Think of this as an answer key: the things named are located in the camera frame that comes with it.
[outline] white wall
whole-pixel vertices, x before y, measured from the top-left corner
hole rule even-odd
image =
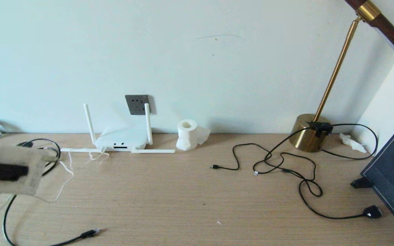
[[[378,134],[380,150],[394,134],[394,65],[373,97],[359,124],[369,126]],[[369,152],[375,148],[375,139],[361,127],[352,131],[352,135],[367,145]]]
[[[394,1],[375,0],[394,23]],[[314,113],[354,11],[343,0],[0,0],[0,120],[13,131],[96,132],[154,97],[155,131],[287,133]],[[219,36],[199,39],[218,34]],[[360,23],[323,116],[356,122],[394,62]]]

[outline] wooden desk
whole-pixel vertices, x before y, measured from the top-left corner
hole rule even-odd
[[[311,205],[333,216],[359,214],[370,205],[383,210],[380,219],[329,220],[315,215],[299,194],[300,179],[275,171],[254,176],[252,164],[264,157],[254,146],[237,149],[239,171],[214,170],[213,164],[234,167],[232,146],[255,142],[271,148],[285,134],[213,134],[202,146],[175,154],[111,153],[99,165],[87,153],[73,153],[75,178],[53,204],[19,196],[8,218],[8,233],[18,245],[59,243],[96,227],[107,228],[73,245],[394,245],[394,216],[371,190],[349,184],[369,160],[345,160],[326,153],[304,153],[288,142],[289,151],[316,161],[316,181],[324,195],[305,194]],[[0,145],[37,137],[62,148],[91,146],[87,134],[13,134]],[[176,134],[155,134],[153,148],[174,148]],[[331,138],[330,150],[359,154]],[[62,155],[68,164],[67,153]],[[311,164],[286,158],[285,167],[311,175]],[[60,166],[41,181],[38,195],[54,198],[69,175]],[[0,245],[6,246],[0,212]]]

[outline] electrical outlet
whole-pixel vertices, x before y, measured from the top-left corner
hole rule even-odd
[[[131,115],[145,115],[144,103],[149,103],[148,95],[126,95],[126,101]]]

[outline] white router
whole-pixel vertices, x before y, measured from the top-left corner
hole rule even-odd
[[[95,138],[92,127],[91,116],[87,104],[83,104],[86,120],[88,121],[89,132],[91,133],[92,143],[97,149],[62,149],[71,152],[107,152],[107,151],[127,151],[132,153],[174,153],[175,149],[145,149],[147,144],[153,144],[152,127],[150,125],[150,106],[145,107],[145,120],[147,121],[147,131],[143,127],[116,128],[108,127]]]

